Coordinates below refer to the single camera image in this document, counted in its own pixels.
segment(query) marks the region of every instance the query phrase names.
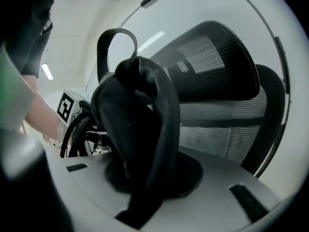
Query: sleeve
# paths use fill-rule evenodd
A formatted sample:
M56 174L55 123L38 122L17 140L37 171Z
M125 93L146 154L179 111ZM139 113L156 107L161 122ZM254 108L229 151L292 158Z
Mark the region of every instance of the sleeve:
M53 29L53 24L51 24L47 30L45 30L42 35L37 38L33 44L28 61L23 67L21 74L22 75L34 75L37 78L39 77L39 70L41 64L41 58L44 52L44 49L47 45L50 33Z

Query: ceiling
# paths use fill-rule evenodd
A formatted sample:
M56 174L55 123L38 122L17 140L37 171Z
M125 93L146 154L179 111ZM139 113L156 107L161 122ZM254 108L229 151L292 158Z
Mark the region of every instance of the ceiling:
M46 93L46 86L54 86L52 82L82 72L87 44L93 37L91 28L104 19L111 6L111 0L55 0L51 13L54 28L41 60L48 64L54 79L48 81L40 68L38 91Z

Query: black slot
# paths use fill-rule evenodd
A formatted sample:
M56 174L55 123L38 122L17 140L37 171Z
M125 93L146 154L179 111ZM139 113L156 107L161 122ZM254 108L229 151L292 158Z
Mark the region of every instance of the black slot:
M67 167L67 170L69 172L73 172L73 171L80 170L80 169L83 169L83 168L86 168L86 167L87 167L86 164L81 163L81 164L69 166L69 167Z
M267 210L243 185L235 185L230 188L235 198L246 212L251 222L256 222L267 214Z
M140 6L142 7L142 8L145 8L145 6L148 4L148 3L150 3L152 0L143 0L141 3L140 3Z

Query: ceiling light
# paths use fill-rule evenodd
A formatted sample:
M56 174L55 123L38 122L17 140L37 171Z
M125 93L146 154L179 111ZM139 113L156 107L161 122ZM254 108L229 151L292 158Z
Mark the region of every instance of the ceiling light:
M145 48L149 47L153 42L160 39L165 33L160 31L155 36L151 37L149 40L147 40L139 49L137 49L138 52L143 51Z
M48 68L48 65L47 64L42 64L42 68L47 76L47 78L49 80L53 80L53 76L51 75L50 71L49 71L49 68Z

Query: chair backrest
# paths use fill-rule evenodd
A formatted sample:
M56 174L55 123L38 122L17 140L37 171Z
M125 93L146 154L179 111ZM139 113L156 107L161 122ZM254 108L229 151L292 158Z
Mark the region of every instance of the chair backrest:
M255 173L283 117L285 93L277 74L255 66L234 33L213 21L187 31L151 59L178 92L180 146L227 158Z

